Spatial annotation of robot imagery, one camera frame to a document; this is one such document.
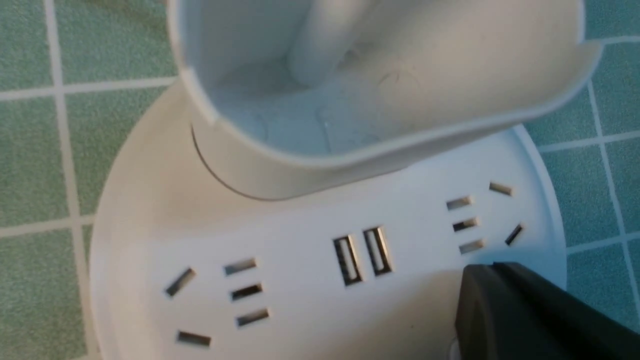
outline usb charging port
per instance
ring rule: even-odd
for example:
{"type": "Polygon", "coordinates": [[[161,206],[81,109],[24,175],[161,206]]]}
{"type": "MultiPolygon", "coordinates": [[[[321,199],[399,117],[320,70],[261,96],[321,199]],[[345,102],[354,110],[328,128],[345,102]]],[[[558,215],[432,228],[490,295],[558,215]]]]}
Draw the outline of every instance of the usb charging port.
{"type": "Polygon", "coordinates": [[[373,229],[365,230],[363,234],[375,276],[391,272],[387,243],[382,228],[374,227],[373,229]]]}
{"type": "Polygon", "coordinates": [[[342,273],[344,285],[349,286],[362,281],[360,270],[358,269],[358,261],[353,251],[353,241],[350,236],[338,238],[333,241],[335,254],[338,257],[338,265],[342,273]]]}

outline black plastic object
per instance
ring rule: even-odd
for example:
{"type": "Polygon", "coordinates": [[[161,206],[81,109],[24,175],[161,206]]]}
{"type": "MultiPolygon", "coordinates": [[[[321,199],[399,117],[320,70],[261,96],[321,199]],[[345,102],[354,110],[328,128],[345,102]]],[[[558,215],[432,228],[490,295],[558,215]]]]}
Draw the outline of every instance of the black plastic object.
{"type": "Polygon", "coordinates": [[[465,267],[456,332],[463,360],[640,360],[640,335],[518,263],[465,267]]]}

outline white power strip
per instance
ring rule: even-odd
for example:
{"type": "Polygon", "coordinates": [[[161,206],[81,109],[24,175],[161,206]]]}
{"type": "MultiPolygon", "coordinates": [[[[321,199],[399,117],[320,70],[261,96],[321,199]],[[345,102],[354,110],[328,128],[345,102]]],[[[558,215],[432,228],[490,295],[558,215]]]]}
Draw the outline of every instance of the white power strip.
{"type": "Polygon", "coordinates": [[[517,261],[565,287],[555,195],[522,127],[265,202],[209,173],[182,92],[141,119],[100,201],[105,360],[445,359],[466,264],[517,261]]]}

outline green tile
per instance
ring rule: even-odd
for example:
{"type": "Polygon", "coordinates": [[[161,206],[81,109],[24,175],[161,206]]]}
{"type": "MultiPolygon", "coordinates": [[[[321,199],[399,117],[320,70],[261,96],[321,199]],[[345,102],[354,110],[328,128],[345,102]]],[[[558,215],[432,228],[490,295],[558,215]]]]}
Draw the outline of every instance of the green tile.
{"type": "Polygon", "coordinates": [[[640,33],[637,0],[586,0],[587,38],[619,37],[640,33]]]}
{"type": "Polygon", "coordinates": [[[550,152],[543,159],[556,189],[567,246],[619,235],[600,149],[550,152]]]}
{"type": "Polygon", "coordinates": [[[593,89],[604,135],[640,130],[640,44],[607,46],[593,89]]]}
{"type": "Polygon", "coordinates": [[[91,235],[93,233],[93,225],[82,226],[82,239],[84,241],[84,258],[87,268],[89,268],[89,254],[91,254],[91,235]]]}
{"type": "Polygon", "coordinates": [[[634,268],[637,287],[640,288],[640,236],[637,239],[630,240],[629,256],[631,257],[631,265],[634,268]]]}
{"type": "Polygon", "coordinates": [[[589,92],[583,89],[561,109],[529,122],[525,127],[538,146],[595,137],[589,92]]]}
{"type": "Polygon", "coordinates": [[[0,227],[68,216],[52,98],[0,102],[0,227]]]}
{"type": "Polygon", "coordinates": [[[625,229],[640,231],[640,138],[608,143],[607,154],[625,229]]]}
{"type": "Polygon", "coordinates": [[[119,90],[67,96],[71,147],[80,212],[95,212],[118,150],[164,88],[119,90]]]}
{"type": "Polygon", "coordinates": [[[0,91],[51,85],[43,1],[0,1],[0,34],[0,91]]]}
{"type": "Polygon", "coordinates": [[[640,332],[622,245],[569,255],[567,277],[567,290],[573,296],[640,332]]]}
{"type": "Polygon", "coordinates": [[[0,359],[86,354],[69,230],[0,239],[0,359]]]}
{"type": "Polygon", "coordinates": [[[66,83],[176,73],[158,0],[56,0],[66,83]]]}

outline tile floor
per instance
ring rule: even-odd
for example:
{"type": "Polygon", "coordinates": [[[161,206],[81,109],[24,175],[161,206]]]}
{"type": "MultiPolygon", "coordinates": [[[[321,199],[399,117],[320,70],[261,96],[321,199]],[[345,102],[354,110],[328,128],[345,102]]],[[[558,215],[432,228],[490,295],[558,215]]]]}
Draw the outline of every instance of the tile floor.
{"type": "MultiPolygon", "coordinates": [[[[640,332],[640,2],[586,9],[602,65],[527,129],[561,206],[569,291],[640,332]]],[[[97,360],[93,214],[119,146],[175,76],[164,8],[3,0],[0,33],[0,359],[97,360]]]]}

